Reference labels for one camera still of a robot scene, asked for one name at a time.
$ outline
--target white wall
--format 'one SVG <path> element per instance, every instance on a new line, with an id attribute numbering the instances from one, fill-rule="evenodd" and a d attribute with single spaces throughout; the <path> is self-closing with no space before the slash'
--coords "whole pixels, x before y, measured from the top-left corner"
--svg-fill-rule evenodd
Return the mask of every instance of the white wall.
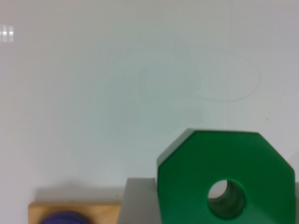
<path id="1" fill-rule="evenodd" d="M 0 23 L 2 222 L 120 200 L 189 127 L 259 132 L 299 162 L 297 0 L 3 0 Z"/>

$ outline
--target green toy block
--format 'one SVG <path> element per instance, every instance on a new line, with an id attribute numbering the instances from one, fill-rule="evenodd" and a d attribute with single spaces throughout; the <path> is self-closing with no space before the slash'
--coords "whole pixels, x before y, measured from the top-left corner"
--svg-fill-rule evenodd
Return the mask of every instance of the green toy block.
<path id="1" fill-rule="evenodd" d="M 157 160 L 163 224 L 294 224 L 295 176 L 258 133 L 187 130 Z M 211 187 L 226 191 L 208 199 Z"/>

